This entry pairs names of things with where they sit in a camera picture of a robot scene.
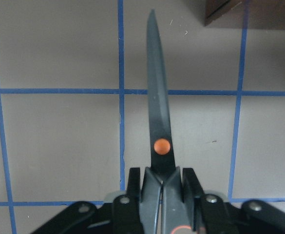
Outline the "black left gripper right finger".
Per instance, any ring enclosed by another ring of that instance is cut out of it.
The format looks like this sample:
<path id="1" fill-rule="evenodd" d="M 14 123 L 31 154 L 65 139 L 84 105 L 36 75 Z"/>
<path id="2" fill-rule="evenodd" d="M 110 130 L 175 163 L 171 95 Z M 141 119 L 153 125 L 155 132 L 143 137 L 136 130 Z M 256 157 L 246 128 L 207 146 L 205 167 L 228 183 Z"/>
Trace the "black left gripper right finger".
<path id="1" fill-rule="evenodd" d="M 285 212 L 257 199 L 234 207 L 218 195 L 205 193 L 192 168 L 182 173 L 184 201 L 198 234 L 285 234 Z"/>

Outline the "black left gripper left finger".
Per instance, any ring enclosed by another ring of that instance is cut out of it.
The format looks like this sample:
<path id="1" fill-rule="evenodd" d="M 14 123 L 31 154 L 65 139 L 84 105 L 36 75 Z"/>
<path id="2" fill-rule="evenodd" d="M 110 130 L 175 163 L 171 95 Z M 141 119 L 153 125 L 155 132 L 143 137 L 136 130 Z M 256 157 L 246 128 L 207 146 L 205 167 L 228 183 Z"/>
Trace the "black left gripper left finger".
<path id="1" fill-rule="evenodd" d="M 34 234 L 143 234 L 139 215 L 140 169 L 131 168 L 126 193 L 101 208 L 78 201 L 33 231 Z"/>

